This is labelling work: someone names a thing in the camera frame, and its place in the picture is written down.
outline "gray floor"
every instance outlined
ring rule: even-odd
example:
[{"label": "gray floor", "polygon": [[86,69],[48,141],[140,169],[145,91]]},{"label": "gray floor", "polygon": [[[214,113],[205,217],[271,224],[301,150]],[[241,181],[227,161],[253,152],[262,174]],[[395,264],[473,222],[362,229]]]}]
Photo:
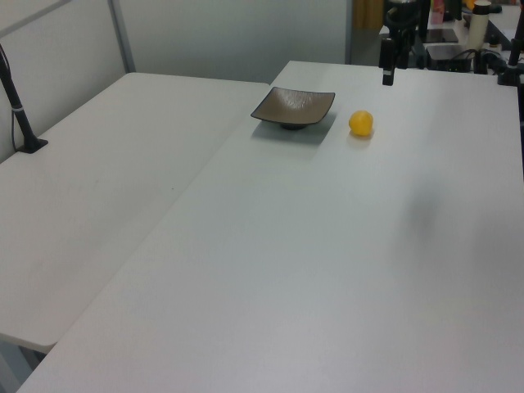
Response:
[{"label": "gray floor", "polygon": [[354,29],[351,33],[351,64],[378,66],[380,38],[377,29]]}]

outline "table surface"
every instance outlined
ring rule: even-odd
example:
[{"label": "table surface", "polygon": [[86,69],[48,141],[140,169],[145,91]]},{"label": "table surface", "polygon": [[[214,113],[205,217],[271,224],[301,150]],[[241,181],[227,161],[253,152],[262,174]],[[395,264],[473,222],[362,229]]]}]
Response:
[{"label": "table surface", "polygon": [[[381,81],[289,63],[273,85],[336,92],[327,118],[247,111],[20,393],[520,391],[516,91]],[[358,109],[370,140],[348,135]]]},{"label": "table surface", "polygon": [[47,352],[266,84],[129,74],[0,165],[0,338]]},{"label": "table surface", "polygon": [[502,6],[499,14],[490,14],[490,20],[499,30],[516,30],[521,15],[519,6]]}]

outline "bowl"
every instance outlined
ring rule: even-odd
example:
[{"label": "bowl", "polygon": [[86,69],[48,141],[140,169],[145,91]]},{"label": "bowl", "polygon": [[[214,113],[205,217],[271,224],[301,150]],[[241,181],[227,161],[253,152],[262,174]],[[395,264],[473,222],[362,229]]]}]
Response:
[{"label": "bowl", "polygon": [[303,129],[317,124],[331,108],[335,93],[302,92],[272,88],[251,117],[280,124],[285,129]]}]

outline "white bottle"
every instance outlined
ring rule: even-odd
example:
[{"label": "white bottle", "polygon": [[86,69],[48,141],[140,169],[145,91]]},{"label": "white bottle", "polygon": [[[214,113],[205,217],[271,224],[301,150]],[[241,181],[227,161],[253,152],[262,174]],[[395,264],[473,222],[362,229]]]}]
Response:
[{"label": "white bottle", "polygon": [[490,5],[487,0],[477,0],[473,8],[472,21],[469,25],[467,49],[480,51],[484,45],[484,36],[490,20]]}]

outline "bottle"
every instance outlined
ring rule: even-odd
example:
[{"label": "bottle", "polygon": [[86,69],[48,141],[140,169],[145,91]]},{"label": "bottle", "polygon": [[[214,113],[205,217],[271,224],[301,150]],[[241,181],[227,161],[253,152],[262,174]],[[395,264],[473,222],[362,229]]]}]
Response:
[{"label": "bottle", "polygon": [[444,21],[444,0],[433,0],[433,12],[431,13],[431,24],[442,25]]},{"label": "bottle", "polygon": [[473,8],[472,21],[469,26],[467,49],[480,51],[484,45],[484,36],[490,20],[490,5],[487,0],[477,0]]}]

